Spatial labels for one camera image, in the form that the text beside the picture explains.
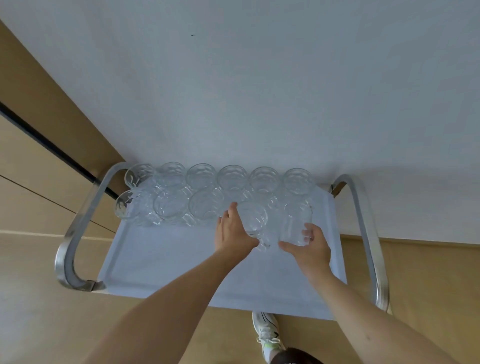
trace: chrome cart handle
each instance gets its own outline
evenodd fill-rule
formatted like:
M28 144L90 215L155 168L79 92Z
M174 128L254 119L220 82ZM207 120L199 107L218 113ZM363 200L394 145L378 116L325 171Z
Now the chrome cart handle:
M370 279L372 280L372 302L378 308L387 311L390 300L388 278L367 192L360 178L349 174L342 174L332 184L330 193L333 197L336 197L345 185L348 185L352 191L355 211L357 212L359 220L360 233L367 256L368 270Z
M102 182L97 179L87 198L85 199L82 207L75 215L70 227L68 228L63 242L58 248L57 255L55 256L55 273L57 279L62 286L71 288L78 291L95 291L101 289L101 282L94 280L84 280L77 276L75 268L73 266L73 258L75 257L75 251L77 250L78 243L82 238L88 223L90 222L93 212L95 211L103 193L108 187L112 177L119 170L126 170L131 166L131 163L121 162L112 166L107 173L105 173Z

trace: person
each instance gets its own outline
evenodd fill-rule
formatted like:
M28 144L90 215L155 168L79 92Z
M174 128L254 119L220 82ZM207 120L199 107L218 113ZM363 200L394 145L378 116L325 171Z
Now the person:
M456 363L420 333L336 278L329 266L330 248L318 226L306 224L304 234L306 246L286 242L279 246L294 256L365 364ZM177 364L222 280L258 243L245 232L237 204L232 203L218 218L215 252L129 311L84 364ZM252 316L267 363L321 363L301 350L285 348L274 315L253 312Z

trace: transparent glass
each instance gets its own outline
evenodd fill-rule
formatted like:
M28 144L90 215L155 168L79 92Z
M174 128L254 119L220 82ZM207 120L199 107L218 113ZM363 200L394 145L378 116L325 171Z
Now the transparent glass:
M157 181L163 190L179 190L185 183L185 167L178 162L169 162L161 166L157 171Z
M245 201L237 205L237 211L247 234L260 240L260 250L266 249L269 245L262 231L268 221L265 208L257 202Z
M260 195L273 195L280 186L280 175L270 167L259 167L248 178L253 192Z
M115 215L138 226L159 225L162 219L153 211L152 193L128 190L115 201Z
M247 185L248 174L241 166L232 164L218 172L216 181L225 193L240 194Z
M295 245L307 245L309 235L303 234L305 223L312 223L312 207L303 202L291 202L285 205L280 240Z
M283 175L285 190L298 197L306 198L315 187L313 176L303 168L292 168Z
M223 213L224 197L218 188L206 187L190 198L188 210L200 221L214 221Z
M195 191L213 186L215 182L216 170L209 164L195 164L187 172L187 184Z
M184 189L172 192L162 191L153 201L153 209L168 223L181 222L187 212L188 196Z
M151 164L140 163L132 166L125 173L125 184L128 188L140 187L155 187L156 171Z

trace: shoe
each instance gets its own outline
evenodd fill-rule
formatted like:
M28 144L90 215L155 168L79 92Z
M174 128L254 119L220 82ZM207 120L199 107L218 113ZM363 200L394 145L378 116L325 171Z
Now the shoe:
M285 350L278 333L278 322L273 314L267 312L252 312L253 327L258 334L257 342L262 344L262 353L267 363L270 363L272 350Z

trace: hand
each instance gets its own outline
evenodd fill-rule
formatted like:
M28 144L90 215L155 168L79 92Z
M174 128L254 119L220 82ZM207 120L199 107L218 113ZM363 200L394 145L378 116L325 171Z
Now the hand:
M237 211L237 203L232 202L216 222L215 251L228 251L230 255L243 260L257 245L258 239L247 235Z
M306 246L293 245L287 242L278 242L278 246L285 252L293 255L303 274L310 284L315 285L324 277L330 276L330 248L325 240L322 229L318 226L306 223L305 235Z

